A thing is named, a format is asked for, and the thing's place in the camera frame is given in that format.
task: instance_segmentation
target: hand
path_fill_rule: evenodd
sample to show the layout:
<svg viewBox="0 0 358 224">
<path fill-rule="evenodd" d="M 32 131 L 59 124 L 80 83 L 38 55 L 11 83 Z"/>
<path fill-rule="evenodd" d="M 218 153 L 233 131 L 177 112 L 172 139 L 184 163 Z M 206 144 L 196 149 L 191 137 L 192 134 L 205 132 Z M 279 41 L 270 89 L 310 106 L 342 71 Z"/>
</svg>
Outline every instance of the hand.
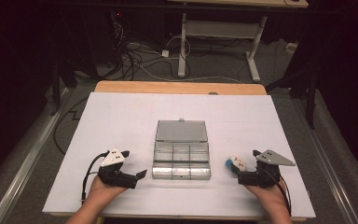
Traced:
<svg viewBox="0 0 358 224">
<path fill-rule="evenodd" d="M 283 189 L 286 189 L 282 180 L 280 181 L 280 185 Z M 289 211 L 287 211 L 286 201 L 276 185 L 267 189 L 262 189 L 256 186 L 245 187 L 255 195 L 258 201 L 260 201 L 272 223 L 293 223 Z"/>
<path fill-rule="evenodd" d="M 95 223 L 103 209 L 126 190 L 121 187 L 106 186 L 96 175 L 92 180 L 86 201 L 66 223 Z"/>
</svg>

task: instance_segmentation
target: gray carpeted floor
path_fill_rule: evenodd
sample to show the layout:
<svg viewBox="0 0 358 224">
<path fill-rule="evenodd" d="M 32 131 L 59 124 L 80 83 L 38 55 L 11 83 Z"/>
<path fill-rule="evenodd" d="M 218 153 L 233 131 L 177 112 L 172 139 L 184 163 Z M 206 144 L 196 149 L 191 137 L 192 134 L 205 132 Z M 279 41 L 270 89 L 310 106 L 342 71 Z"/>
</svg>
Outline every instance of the gray carpeted floor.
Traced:
<svg viewBox="0 0 358 224">
<path fill-rule="evenodd" d="M 244 62 L 243 57 L 243 50 L 250 47 L 249 42 L 241 42 L 236 48 L 221 48 L 211 51 L 208 50 L 209 44 L 202 45 L 202 43 L 200 43 L 199 48 L 196 46 L 197 44 L 192 46 L 191 54 L 187 58 L 190 67 L 190 77 L 188 79 L 202 78 L 192 80 L 198 82 L 233 82 L 232 79 L 221 78 L 228 77 L 240 80 L 244 83 L 252 83 L 249 68 Z M 267 85 L 282 76 L 292 56 L 284 51 L 284 47 L 285 43 L 283 41 L 270 45 L 260 45 L 255 59 L 261 76 L 261 84 Z M 138 53 L 142 55 L 144 61 L 156 58 L 156 55 L 153 54 Z M 172 71 L 176 71 L 176 60 L 164 61 L 170 62 Z M 156 61 L 143 63 L 142 66 L 147 67 L 154 62 Z M 170 66 L 167 63 L 156 63 L 146 69 L 148 73 L 140 70 L 133 79 L 144 81 L 161 80 L 155 77 L 174 79 L 171 76 Z M 100 67 L 101 73 L 107 70 L 108 68 L 106 67 Z M 68 111 L 73 105 L 87 97 L 90 92 L 93 91 L 95 84 L 94 81 L 80 78 L 78 86 L 73 90 L 73 94 L 69 99 L 69 103 L 65 106 L 64 111 Z M 317 94 L 315 131 L 310 131 L 307 124 L 303 121 L 304 116 L 301 112 L 301 105 L 303 105 L 302 100 L 290 99 L 288 90 L 278 89 L 272 91 L 270 94 L 277 108 L 289 145 L 296 157 L 297 165 L 303 176 L 306 188 L 309 191 L 310 199 L 317 216 L 316 218 L 305 221 L 305 223 L 350 223 L 342 213 L 342 206 L 337 203 L 337 195 L 332 191 L 334 186 L 332 187 L 329 177 L 326 177 L 324 166 L 315 149 L 317 144 L 315 144 L 312 134 L 316 133 L 319 139 L 318 142 L 323 146 L 327 158 L 331 161 L 339 183 L 342 184 L 342 187 L 349 195 L 351 206 L 357 217 L 358 163 L 340 136 L 334 121 L 330 118 L 325 108 L 323 97 L 319 93 Z M 70 144 L 78 123 L 77 119 L 80 118 L 84 105 L 85 102 L 72 108 L 71 111 L 77 111 L 76 118 L 74 119 L 74 113 L 69 113 L 62 119 L 62 122 L 57 128 L 57 143 L 63 151 L 65 151 Z M 33 142 L 46 126 L 51 108 L 52 105 L 49 104 L 39 120 L 36 121 L 18 146 L 13 149 L 10 156 L 6 159 L 5 164 L 1 167 L 0 201 L 27 156 Z M 42 155 L 28 179 L 25 188 L 22 190 L 20 197 L 12 207 L 11 212 L 7 213 L 6 223 L 64 223 L 67 217 L 54 217 L 41 212 L 55 175 L 60 168 L 62 159 L 63 155 L 58 150 L 51 135 L 43 145 Z M 129 221 L 128 223 L 141 223 L 140 221 L 141 220 L 137 220 L 136 222 Z M 149 220 L 148 223 L 172 222 L 168 220 L 155 220 L 155 222 L 150 222 Z M 189 222 L 182 220 L 173 223 Z"/>
</svg>

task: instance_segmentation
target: gray floor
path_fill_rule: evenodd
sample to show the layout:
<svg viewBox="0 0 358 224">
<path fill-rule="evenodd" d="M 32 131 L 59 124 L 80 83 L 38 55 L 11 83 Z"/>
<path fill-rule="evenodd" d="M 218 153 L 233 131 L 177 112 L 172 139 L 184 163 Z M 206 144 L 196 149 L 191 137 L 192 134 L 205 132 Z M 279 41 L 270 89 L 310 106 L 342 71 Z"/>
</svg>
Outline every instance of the gray floor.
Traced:
<svg viewBox="0 0 358 224">
<path fill-rule="evenodd" d="M 261 76 L 261 84 L 267 85 L 282 76 L 292 57 L 291 54 L 284 51 L 285 44 L 280 41 L 270 45 L 260 45 L 255 58 Z M 188 79 L 198 82 L 234 82 L 233 79 L 235 79 L 243 83 L 252 83 L 249 68 L 243 58 L 243 50 L 250 48 L 249 42 L 241 42 L 236 48 L 212 51 L 209 51 L 208 47 L 209 44 L 202 45 L 202 43 L 192 45 L 191 53 L 187 58 L 190 66 Z M 156 57 L 156 55 L 141 52 L 140 54 L 144 61 Z M 172 70 L 175 72 L 176 60 L 166 61 L 172 64 Z M 99 68 L 101 73 L 108 70 L 104 66 Z M 146 70 L 147 72 L 140 70 L 134 76 L 134 80 L 161 80 L 156 77 L 174 79 L 170 75 L 170 67 L 167 63 L 158 63 L 147 67 Z M 80 78 L 78 86 L 65 94 L 68 103 L 62 109 L 62 113 L 87 97 L 93 91 L 95 84 L 94 81 Z M 358 163 L 339 134 L 336 124 L 330 118 L 323 97 L 318 92 L 315 130 L 310 130 L 304 121 L 303 100 L 290 99 L 288 90 L 283 89 L 274 90 L 269 94 L 276 105 L 283 129 L 317 216 L 305 223 L 358 223 Z M 77 118 L 80 118 L 84 105 L 85 102 L 72 109 L 72 111 L 77 111 Z M 43 135 L 43 131 L 51 120 L 52 109 L 53 105 L 49 103 L 43 114 L 1 166 L 0 202 L 28 153 L 35 146 L 35 142 Z M 57 128 L 57 141 L 63 150 L 69 146 L 78 123 L 72 117 L 73 114 L 64 117 Z M 20 189 L 17 194 L 19 197 L 14 198 L 15 203 L 9 207 L 3 222 L 64 223 L 66 217 L 54 217 L 41 212 L 62 159 L 63 155 L 57 149 L 53 136 L 50 134 L 40 148 L 40 158 L 38 158 L 30 177 L 26 179 L 25 187 Z"/>
</svg>

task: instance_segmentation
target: table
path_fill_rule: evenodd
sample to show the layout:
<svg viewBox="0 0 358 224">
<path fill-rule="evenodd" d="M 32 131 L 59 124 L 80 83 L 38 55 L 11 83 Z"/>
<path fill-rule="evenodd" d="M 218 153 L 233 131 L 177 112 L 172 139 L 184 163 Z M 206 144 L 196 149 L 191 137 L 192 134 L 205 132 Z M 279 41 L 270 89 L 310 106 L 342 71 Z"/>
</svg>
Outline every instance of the table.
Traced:
<svg viewBox="0 0 358 224">
<path fill-rule="evenodd" d="M 206 122 L 212 169 L 208 181 L 151 177 L 157 122 L 179 118 Z M 107 206 L 104 217 L 265 219 L 253 194 L 238 185 L 225 166 L 226 159 L 242 156 L 251 171 L 252 150 L 270 147 L 295 160 L 261 85 L 102 81 L 90 95 L 43 212 L 73 214 L 80 207 L 81 183 L 90 162 L 112 147 L 131 152 L 124 173 L 148 169 L 148 174 L 135 190 Z M 98 169 L 96 163 L 92 170 Z M 281 171 L 290 188 L 293 219 L 315 217 L 298 168 Z"/>
<path fill-rule="evenodd" d="M 173 2 L 202 3 L 202 4 L 220 4 L 235 6 L 252 6 L 252 7 L 308 7 L 306 0 L 170 0 Z M 257 51 L 260 37 L 266 24 L 267 16 L 262 16 L 259 23 L 234 23 L 221 21 L 189 21 L 186 13 L 182 18 L 182 41 L 178 65 L 178 76 L 186 75 L 186 36 L 187 35 L 204 35 L 220 36 L 232 38 L 249 38 L 253 39 L 252 49 L 246 51 L 246 62 L 249 65 L 252 79 L 254 82 L 260 82 L 257 67 L 255 65 L 255 53 Z"/>
</svg>

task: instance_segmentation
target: desk foot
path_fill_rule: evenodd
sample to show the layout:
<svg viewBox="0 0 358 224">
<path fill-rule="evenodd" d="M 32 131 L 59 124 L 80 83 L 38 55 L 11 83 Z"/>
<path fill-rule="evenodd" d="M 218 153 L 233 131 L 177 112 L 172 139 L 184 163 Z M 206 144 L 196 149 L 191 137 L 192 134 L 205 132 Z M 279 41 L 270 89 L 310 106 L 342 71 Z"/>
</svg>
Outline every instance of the desk foot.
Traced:
<svg viewBox="0 0 358 224">
<path fill-rule="evenodd" d="M 250 52 L 246 51 L 246 61 L 249 64 L 249 69 L 251 71 L 251 75 L 252 75 L 252 80 L 255 83 L 259 83 L 260 82 L 260 76 L 258 75 L 258 71 L 257 71 L 257 67 L 255 66 L 255 59 L 249 59 L 249 55 Z"/>
</svg>

